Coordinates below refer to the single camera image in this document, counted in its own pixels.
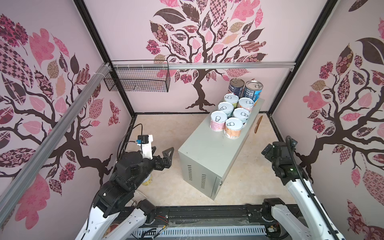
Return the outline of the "white small can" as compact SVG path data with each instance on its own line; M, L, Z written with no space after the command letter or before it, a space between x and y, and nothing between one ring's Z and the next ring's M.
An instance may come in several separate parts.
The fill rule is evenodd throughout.
M247 121L250 117L250 112L244 108L236 108L233 111L233 117L238 118L243 123L243 126L247 124Z

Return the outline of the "orange labelled can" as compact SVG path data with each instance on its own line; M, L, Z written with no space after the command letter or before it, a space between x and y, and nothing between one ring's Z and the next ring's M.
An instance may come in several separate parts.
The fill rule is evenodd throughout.
M229 118L225 122L224 134L229 139L238 139L243 128L243 122L238 118Z

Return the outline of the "pink labelled can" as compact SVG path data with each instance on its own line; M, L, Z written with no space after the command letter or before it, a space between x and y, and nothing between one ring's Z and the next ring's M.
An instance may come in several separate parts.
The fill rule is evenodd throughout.
M252 111L252 108L254 107L255 103L250 98L240 98L238 101L238 108L243 108L249 112Z

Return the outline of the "pink small can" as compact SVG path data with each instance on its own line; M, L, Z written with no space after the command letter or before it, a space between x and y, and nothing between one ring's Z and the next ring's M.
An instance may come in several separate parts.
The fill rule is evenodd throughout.
M222 111L214 111L211 113L210 128L214 132L221 132L224 127L228 116Z

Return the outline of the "large blue labelled can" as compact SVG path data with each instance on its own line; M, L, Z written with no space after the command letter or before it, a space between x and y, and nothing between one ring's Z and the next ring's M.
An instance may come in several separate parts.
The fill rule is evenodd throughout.
M256 105L263 90L263 87L263 84L256 80L246 82L243 91L243 98L252 99L254 101L254 105Z

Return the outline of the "green labelled small can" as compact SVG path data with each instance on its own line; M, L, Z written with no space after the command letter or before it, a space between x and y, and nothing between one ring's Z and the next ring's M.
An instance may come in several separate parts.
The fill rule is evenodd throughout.
M235 94L226 94L224 96L224 101L232 104L234 108L237 108L239 97Z

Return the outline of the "dark tomato can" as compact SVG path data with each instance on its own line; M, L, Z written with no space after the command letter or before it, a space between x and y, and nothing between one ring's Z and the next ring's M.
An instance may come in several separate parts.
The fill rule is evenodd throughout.
M228 93L234 94L239 98L241 98L243 96L244 86L245 86L244 80L239 78L231 79L229 83Z

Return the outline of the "yellow labelled can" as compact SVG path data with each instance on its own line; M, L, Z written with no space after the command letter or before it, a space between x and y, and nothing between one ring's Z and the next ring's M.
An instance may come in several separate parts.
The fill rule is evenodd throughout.
M153 182L153 176L152 174L149 174L149 176L143 181L143 186L148 186Z

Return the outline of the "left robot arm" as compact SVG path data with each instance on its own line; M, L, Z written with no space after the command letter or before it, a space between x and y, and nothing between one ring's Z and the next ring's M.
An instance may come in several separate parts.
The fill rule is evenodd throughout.
M153 171L163 171L172 166L174 148L162 152L161 156L149 157L155 147L147 152L126 152L117 161L115 171L96 193L87 221L77 235L78 240L101 240L110 224L122 213L126 204L134 197L138 187L146 182ZM124 240L145 223L155 218L156 207L148 200L142 200L132 212L114 229L107 239Z

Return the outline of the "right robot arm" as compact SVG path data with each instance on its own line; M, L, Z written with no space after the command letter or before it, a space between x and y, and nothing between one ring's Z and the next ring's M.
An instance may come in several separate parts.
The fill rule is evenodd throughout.
M284 142L268 144L262 155L271 162L276 177L295 199L306 223L279 198L264 199L262 218L267 222L276 221L292 240L344 240L315 195L308 176L297 164L296 145L297 141L288 136Z

